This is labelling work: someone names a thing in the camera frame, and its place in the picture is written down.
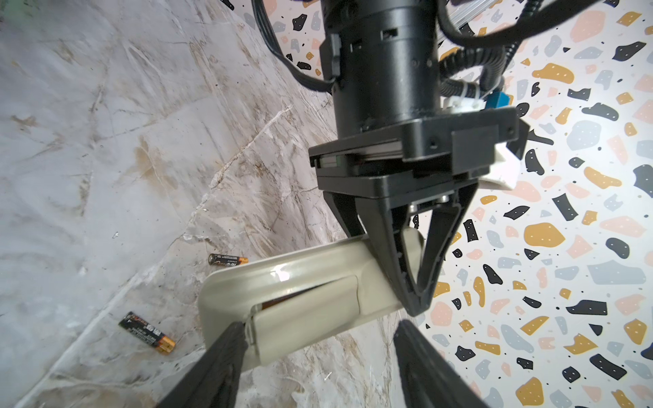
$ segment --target marble tile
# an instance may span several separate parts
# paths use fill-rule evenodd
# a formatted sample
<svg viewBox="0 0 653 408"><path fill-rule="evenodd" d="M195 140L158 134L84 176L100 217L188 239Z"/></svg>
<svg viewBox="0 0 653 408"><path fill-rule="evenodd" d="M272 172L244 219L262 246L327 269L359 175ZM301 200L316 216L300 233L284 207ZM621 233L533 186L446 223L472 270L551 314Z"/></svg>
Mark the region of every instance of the marble tile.
<svg viewBox="0 0 653 408"><path fill-rule="evenodd" d="M307 152L335 138L331 101L217 0L2 13L0 405L153 407L204 352L208 253L344 237ZM118 327L131 310L172 354ZM238 406L401 406L398 319L245 373Z"/></svg>

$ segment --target black and orange battery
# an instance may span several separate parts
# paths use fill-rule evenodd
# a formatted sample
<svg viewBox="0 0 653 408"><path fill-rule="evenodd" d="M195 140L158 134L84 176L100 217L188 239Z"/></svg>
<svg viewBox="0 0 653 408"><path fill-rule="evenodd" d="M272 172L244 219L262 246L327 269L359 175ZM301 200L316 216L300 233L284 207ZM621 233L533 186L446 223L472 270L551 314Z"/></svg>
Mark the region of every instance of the black and orange battery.
<svg viewBox="0 0 653 408"><path fill-rule="evenodd" d="M249 259L244 257L234 257L233 255L220 255L219 253L212 253L208 256L209 265L238 266L247 263L249 263Z"/></svg>
<svg viewBox="0 0 653 408"><path fill-rule="evenodd" d="M170 354L175 342L159 329L146 322L144 319L130 311L118 325L134 336L141 339L145 344L151 345L163 354Z"/></svg>

